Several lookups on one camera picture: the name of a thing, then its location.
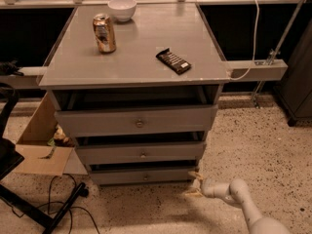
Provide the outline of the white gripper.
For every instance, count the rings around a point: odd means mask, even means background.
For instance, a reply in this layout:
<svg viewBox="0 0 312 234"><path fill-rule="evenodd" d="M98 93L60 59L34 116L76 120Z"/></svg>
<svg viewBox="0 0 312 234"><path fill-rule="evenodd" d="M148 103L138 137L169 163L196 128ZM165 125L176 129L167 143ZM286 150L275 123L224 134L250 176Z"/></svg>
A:
<svg viewBox="0 0 312 234"><path fill-rule="evenodd" d="M185 196L203 197L223 199L228 191L228 184L224 182L214 182L209 178L204 178L201 174L195 171L188 172L190 176L196 178L200 182L199 188L191 188L184 192Z"/></svg>

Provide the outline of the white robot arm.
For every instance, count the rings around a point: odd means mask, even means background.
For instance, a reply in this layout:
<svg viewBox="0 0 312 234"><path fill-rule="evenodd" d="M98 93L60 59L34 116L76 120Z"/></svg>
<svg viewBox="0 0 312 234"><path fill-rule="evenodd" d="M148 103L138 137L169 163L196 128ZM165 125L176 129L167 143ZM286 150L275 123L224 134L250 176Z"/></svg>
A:
<svg viewBox="0 0 312 234"><path fill-rule="evenodd" d="M199 182L186 195L222 200L242 210L249 234L292 234L279 220L264 216L258 209L246 182L236 178L231 182L213 182L197 172L189 172Z"/></svg>

